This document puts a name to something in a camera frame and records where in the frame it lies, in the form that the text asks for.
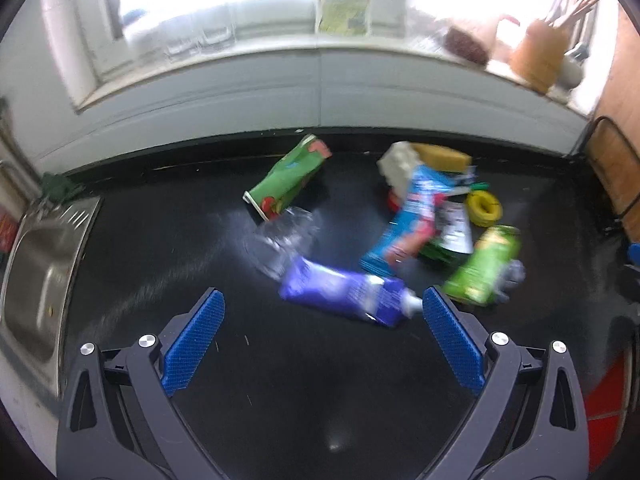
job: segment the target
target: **blue gripper pad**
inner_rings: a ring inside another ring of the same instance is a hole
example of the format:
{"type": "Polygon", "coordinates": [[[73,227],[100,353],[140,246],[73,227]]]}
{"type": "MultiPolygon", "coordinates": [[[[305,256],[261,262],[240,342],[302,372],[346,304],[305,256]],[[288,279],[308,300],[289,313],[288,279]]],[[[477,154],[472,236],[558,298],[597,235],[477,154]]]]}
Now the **blue gripper pad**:
{"type": "Polygon", "coordinates": [[[433,287],[424,291],[422,314],[458,383],[477,397],[484,387],[482,354],[433,287]]]}
{"type": "Polygon", "coordinates": [[[225,299],[214,290],[164,354],[162,387],[168,396],[186,388],[225,317],[225,299]]]}

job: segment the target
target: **yellow tape roll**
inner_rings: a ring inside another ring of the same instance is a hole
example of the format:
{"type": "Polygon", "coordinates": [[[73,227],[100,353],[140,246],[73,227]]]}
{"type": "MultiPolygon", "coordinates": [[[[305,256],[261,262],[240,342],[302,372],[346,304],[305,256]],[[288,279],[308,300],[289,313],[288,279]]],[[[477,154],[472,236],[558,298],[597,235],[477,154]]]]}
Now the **yellow tape roll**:
{"type": "Polygon", "coordinates": [[[472,191],[466,197],[469,219],[480,227],[489,227],[502,217],[498,199],[487,191],[472,191]]]}

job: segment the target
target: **stainless steel sink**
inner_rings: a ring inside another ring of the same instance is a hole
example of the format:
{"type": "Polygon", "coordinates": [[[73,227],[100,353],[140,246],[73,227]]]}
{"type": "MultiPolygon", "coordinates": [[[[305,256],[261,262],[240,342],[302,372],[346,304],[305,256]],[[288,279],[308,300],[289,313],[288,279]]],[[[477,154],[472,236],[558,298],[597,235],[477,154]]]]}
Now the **stainless steel sink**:
{"type": "Polygon", "coordinates": [[[99,201],[26,215],[2,282],[0,336],[55,396],[68,297],[99,201]]]}

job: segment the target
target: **red tile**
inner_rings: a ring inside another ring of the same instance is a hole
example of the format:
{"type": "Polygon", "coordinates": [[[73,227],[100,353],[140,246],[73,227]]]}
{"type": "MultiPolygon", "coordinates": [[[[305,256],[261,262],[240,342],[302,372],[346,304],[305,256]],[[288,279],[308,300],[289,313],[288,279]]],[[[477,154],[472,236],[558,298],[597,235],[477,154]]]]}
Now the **red tile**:
{"type": "Polygon", "coordinates": [[[609,455],[616,443],[619,416],[608,416],[590,420],[589,427],[589,471],[593,472],[609,455]]]}
{"type": "Polygon", "coordinates": [[[622,410],[622,393],[625,387],[625,357],[621,354],[600,381],[598,387],[584,399],[587,419],[592,416],[622,410]]]}

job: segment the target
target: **metal screw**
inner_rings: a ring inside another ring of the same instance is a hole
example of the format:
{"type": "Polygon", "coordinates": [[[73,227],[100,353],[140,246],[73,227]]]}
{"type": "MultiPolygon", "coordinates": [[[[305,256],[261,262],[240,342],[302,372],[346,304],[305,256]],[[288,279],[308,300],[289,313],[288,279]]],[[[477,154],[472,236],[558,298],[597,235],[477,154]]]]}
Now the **metal screw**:
{"type": "Polygon", "coordinates": [[[566,352],[566,345],[562,341],[553,341],[551,346],[559,354],[564,354],[566,352]]]}
{"type": "Polygon", "coordinates": [[[89,355],[94,353],[95,350],[95,345],[93,343],[84,343],[81,347],[80,347],[80,353],[82,355],[89,355]]]}
{"type": "Polygon", "coordinates": [[[509,342],[509,337],[502,332],[494,332],[491,334],[491,341],[500,346],[505,346],[509,342]]]}
{"type": "Polygon", "coordinates": [[[138,344],[142,346],[142,348],[153,346],[156,344],[156,336],[151,334],[143,335],[140,339],[138,339],[138,344]]]}

